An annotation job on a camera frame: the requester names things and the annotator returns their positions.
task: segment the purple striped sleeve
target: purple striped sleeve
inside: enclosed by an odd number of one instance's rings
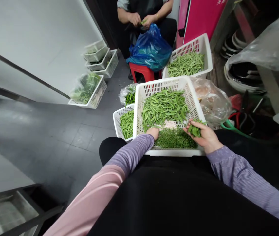
[[[141,134],[117,151],[106,165],[119,166],[124,171],[125,176],[128,176],[134,171],[145,152],[152,148],[154,142],[152,135]]]
[[[279,219],[279,191],[258,175],[244,157],[226,146],[207,157],[221,181]]]

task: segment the pink sleeve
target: pink sleeve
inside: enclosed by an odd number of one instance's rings
[[[104,166],[44,236],[86,236],[124,180],[125,174],[119,166]]]

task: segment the clear plastic bag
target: clear plastic bag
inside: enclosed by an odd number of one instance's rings
[[[127,85],[125,88],[121,89],[120,91],[120,94],[119,94],[119,99],[120,99],[120,103],[125,106],[125,101],[126,101],[126,96],[129,94],[129,93],[135,93],[135,88],[136,88],[136,85],[137,83],[135,84],[130,84],[130,85]]]
[[[251,62],[279,71],[279,18],[240,53],[233,55],[227,61],[227,69],[240,62]]]
[[[199,99],[206,121],[211,126],[225,122],[231,112],[232,104],[224,91],[217,88],[210,80],[190,77]]]
[[[83,74],[77,79],[74,89],[71,90],[69,96],[74,102],[79,104],[87,104],[91,99],[101,77],[95,73]]]

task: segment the plastic bag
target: plastic bag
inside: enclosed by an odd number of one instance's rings
[[[130,85],[127,85],[125,88],[121,89],[120,91],[120,94],[119,94],[119,99],[120,99],[120,103],[125,106],[125,101],[126,101],[126,96],[129,94],[129,93],[135,93],[135,88],[136,88],[136,84],[130,84]]]
[[[240,53],[233,55],[227,61],[227,69],[240,62],[251,62],[279,71],[279,18]]]
[[[190,77],[200,102],[206,121],[211,126],[225,122],[231,112],[232,104],[224,91],[217,88],[210,80]]]
[[[87,104],[93,95],[101,77],[95,73],[83,74],[75,84],[69,96],[74,102],[79,104]]]
[[[147,66],[154,72],[166,66],[172,53],[172,48],[163,39],[156,24],[151,24],[146,33],[140,34],[135,46],[129,50],[131,56],[126,60],[127,63]]]

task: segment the gray tile floor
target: gray tile floor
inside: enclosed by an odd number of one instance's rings
[[[132,83],[123,57],[97,109],[0,100],[0,154],[58,201],[71,201],[102,164],[99,145],[115,137],[118,94]]]

